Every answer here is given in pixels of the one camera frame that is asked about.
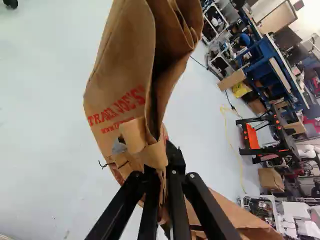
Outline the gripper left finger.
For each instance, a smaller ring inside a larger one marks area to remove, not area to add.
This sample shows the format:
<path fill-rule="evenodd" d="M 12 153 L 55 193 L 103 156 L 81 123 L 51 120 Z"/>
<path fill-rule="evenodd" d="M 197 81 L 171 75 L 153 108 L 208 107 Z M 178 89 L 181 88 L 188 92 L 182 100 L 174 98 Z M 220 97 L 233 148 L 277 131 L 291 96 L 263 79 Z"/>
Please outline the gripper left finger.
<path fill-rule="evenodd" d="M 120 239 L 137 203 L 145 197 L 137 238 L 155 240 L 158 229 L 160 179 L 154 168 L 133 171 L 86 236 L 87 240 Z"/>

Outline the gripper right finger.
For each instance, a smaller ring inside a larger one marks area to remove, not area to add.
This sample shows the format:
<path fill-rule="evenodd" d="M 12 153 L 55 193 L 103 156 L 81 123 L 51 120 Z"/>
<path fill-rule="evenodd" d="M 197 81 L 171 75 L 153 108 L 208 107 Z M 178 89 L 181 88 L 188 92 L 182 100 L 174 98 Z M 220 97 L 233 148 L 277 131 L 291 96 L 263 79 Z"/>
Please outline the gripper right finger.
<path fill-rule="evenodd" d="M 233 226 L 207 185 L 196 172 L 186 173 L 182 151 L 171 141 L 166 141 L 168 158 L 167 187 L 172 240 L 191 240 L 192 230 L 203 231 L 209 240 L 240 240 Z M 195 211 L 200 227 L 189 222 L 186 200 Z"/>

